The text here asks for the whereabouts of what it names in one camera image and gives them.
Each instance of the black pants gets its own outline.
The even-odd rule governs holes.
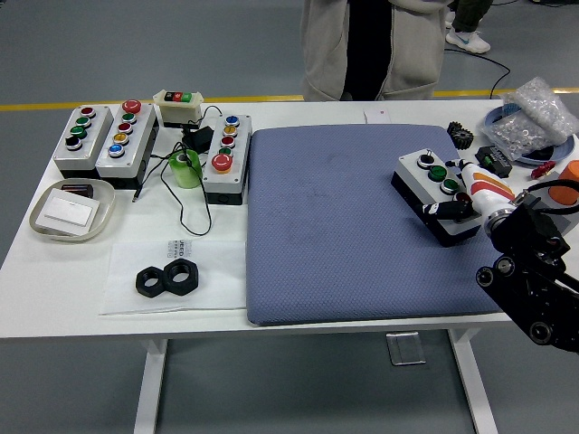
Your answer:
[[[350,0],[344,92],[356,101],[378,96],[392,56],[392,5],[386,0]]]
[[[474,32],[493,0],[454,0],[449,8],[456,12],[452,27],[457,32]]]

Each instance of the cable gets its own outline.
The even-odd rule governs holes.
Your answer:
[[[573,5],[577,5],[578,0],[567,0],[567,3],[562,4],[562,5],[548,5],[546,3],[542,3],[542,2],[535,2],[533,0],[531,0],[532,3],[534,3],[537,6],[544,6],[544,7],[563,7],[563,6],[573,6]]]
[[[534,192],[535,190],[555,186],[573,188],[576,192],[579,193],[579,182],[574,181],[572,179],[555,179],[552,181],[544,181],[543,183],[531,185],[530,187],[527,188],[527,191],[531,193]],[[579,203],[573,206],[569,206],[567,208],[541,208],[535,211],[541,212],[543,214],[554,214],[554,215],[575,214],[576,212],[579,212]]]
[[[178,154],[183,152],[183,155],[185,156],[185,160],[186,160],[186,164],[189,167],[193,168],[193,163],[191,162],[191,160],[189,159],[189,156],[187,155],[187,148],[186,146],[182,143],[182,142],[177,142],[175,144],[175,146],[173,146],[173,150],[167,154],[166,156],[156,156],[154,154],[151,155],[151,158],[159,158],[161,161],[158,162],[158,164],[156,164],[151,170],[150,172],[147,174],[147,176],[145,177],[145,179],[143,180],[143,182],[141,183],[141,185],[138,187],[138,189],[135,191],[135,195],[133,196],[133,202],[136,202],[141,190],[143,189],[143,185],[145,185],[145,182],[147,181],[147,179],[151,176],[151,174],[153,172],[155,172],[155,170],[157,170],[163,163],[165,163],[165,166],[163,167],[163,169],[161,170],[161,182],[165,185],[165,187],[167,188],[167,190],[171,193],[171,195],[175,198],[175,200],[179,203],[180,207],[181,207],[181,211],[179,213],[179,222],[181,223],[181,226],[183,226],[185,228],[186,231],[188,231],[189,233],[191,233],[192,235],[198,236],[198,237],[202,237],[204,235],[206,235],[212,228],[213,226],[213,219],[211,217],[211,212],[209,211],[209,203],[207,202],[207,192],[205,191],[205,186],[203,184],[203,179],[201,178],[201,176],[197,173],[196,170],[193,170],[193,172],[197,175],[197,178],[199,178],[199,183],[201,184],[201,189],[203,190],[203,197],[204,197],[204,201],[205,201],[205,209],[207,210],[207,217],[209,218],[209,227],[207,228],[207,231],[203,232],[203,233],[197,233],[194,231],[191,231],[184,223],[183,223],[183,213],[185,211],[185,207],[183,206],[183,203],[179,200],[179,198],[176,196],[176,194],[173,192],[173,190],[171,189],[171,187],[169,186],[169,184],[165,181],[165,178],[163,178],[163,174],[165,173],[165,170],[167,168],[167,166],[169,165],[169,158],[171,158],[172,155],[174,154]]]
[[[518,0],[511,0],[510,2],[506,2],[506,3],[493,3],[491,6],[504,6],[504,5],[510,5],[512,3],[516,3],[518,2]]]
[[[223,112],[221,111],[220,108],[218,108],[217,106],[207,106],[205,108],[205,111],[203,112],[203,115],[199,118],[199,120],[197,120],[196,122],[194,122],[193,120],[189,119],[187,121],[188,124],[193,124],[193,125],[197,125],[198,127],[201,126],[201,122],[203,121],[203,119],[205,119],[205,116],[207,115],[207,110],[208,109],[216,109],[217,111],[219,111],[219,114],[222,115]]]
[[[498,86],[498,83],[510,74],[510,68],[508,66],[505,66],[498,61],[493,61],[492,59],[489,59],[488,57],[481,56],[480,54],[475,54],[473,52],[465,52],[463,50],[455,50],[453,48],[445,48],[444,51],[446,51],[446,52],[460,52],[462,54],[468,54],[469,56],[478,57],[479,59],[484,59],[485,61],[490,61],[491,63],[494,63],[495,65],[498,65],[498,66],[507,70],[506,73],[504,73],[497,81],[495,81],[494,86],[490,90],[489,99],[492,99],[493,93],[495,92],[495,88]]]
[[[191,164],[191,160],[189,160],[189,158],[187,157],[187,162],[190,166]],[[185,230],[187,232],[189,232],[192,235],[198,236],[198,237],[203,237],[204,235],[206,235],[207,233],[209,233],[209,231],[211,230],[212,226],[213,226],[213,220],[211,217],[211,212],[209,211],[209,203],[207,202],[207,192],[205,191],[205,186],[203,185],[203,180],[201,179],[201,176],[197,173],[196,170],[194,170],[194,173],[197,175],[197,177],[199,178],[199,182],[201,183],[201,189],[203,190],[203,197],[205,200],[205,209],[207,210],[207,217],[209,218],[209,226],[207,227],[207,231],[203,232],[203,233],[197,233],[197,232],[193,232],[191,231],[184,223],[183,223],[183,212],[185,211],[185,208],[183,206],[183,203],[179,200],[179,198],[176,196],[175,193],[173,193],[173,190],[171,190],[171,187],[169,186],[169,184],[166,183],[165,179],[163,178],[163,173],[165,172],[165,169],[167,168],[167,166],[169,165],[169,162],[167,161],[165,163],[165,167],[163,167],[163,170],[161,170],[161,182],[165,185],[165,187],[167,188],[167,190],[171,193],[171,195],[175,198],[175,200],[179,203],[179,206],[181,207],[181,211],[179,213],[179,222],[181,223],[181,226],[183,226],[185,228]]]

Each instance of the white table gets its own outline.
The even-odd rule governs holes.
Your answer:
[[[320,124],[365,123],[365,110],[386,109],[393,123],[447,127],[459,121],[476,132],[484,116],[499,100],[390,101],[390,102],[280,102],[219,104],[224,113],[252,116],[253,130]],[[209,109],[205,122],[214,125],[217,111]],[[154,152],[166,154],[180,139],[178,131],[161,128]],[[483,144],[483,138],[477,137]],[[462,152],[474,158],[471,148]],[[515,168],[509,182],[519,190],[528,170]],[[245,310],[185,311],[129,316],[100,316],[103,289],[109,269],[111,246],[117,242],[190,239],[178,222],[178,208],[157,176],[147,182],[139,201],[132,191],[117,191],[117,204],[107,227],[81,244],[49,241],[34,233],[28,215],[42,192],[61,180],[51,161],[38,186],[13,245],[0,271],[0,338],[6,341],[50,338],[131,338],[146,342],[143,376],[135,432],[154,432],[163,376],[167,339],[211,335],[351,333],[449,329],[460,374],[478,432],[497,432],[489,402],[470,347],[470,338],[483,326],[500,326],[510,320],[504,314],[424,317],[309,325],[258,327],[248,322]],[[206,216],[200,189],[179,190],[185,200],[185,221],[203,228]],[[211,206],[214,226],[203,240],[245,241],[247,207]],[[567,237],[579,244],[579,233]],[[566,257],[569,272],[579,275],[579,258]]]

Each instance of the gray mat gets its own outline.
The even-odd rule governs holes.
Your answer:
[[[390,185],[398,156],[457,154],[441,127],[287,127],[253,135],[248,318],[258,325],[498,311],[475,273],[483,231],[443,248]]]

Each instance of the plastic bag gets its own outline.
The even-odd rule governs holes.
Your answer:
[[[522,110],[482,127],[490,141],[510,160],[553,145],[547,133]]]
[[[554,145],[561,145],[579,131],[579,119],[539,77],[518,88],[513,94],[513,102],[547,132]]]
[[[503,118],[483,126],[482,131],[511,160],[561,145],[579,131],[579,119],[539,77],[501,98],[509,110],[503,110]],[[513,113],[513,107],[520,111]]]

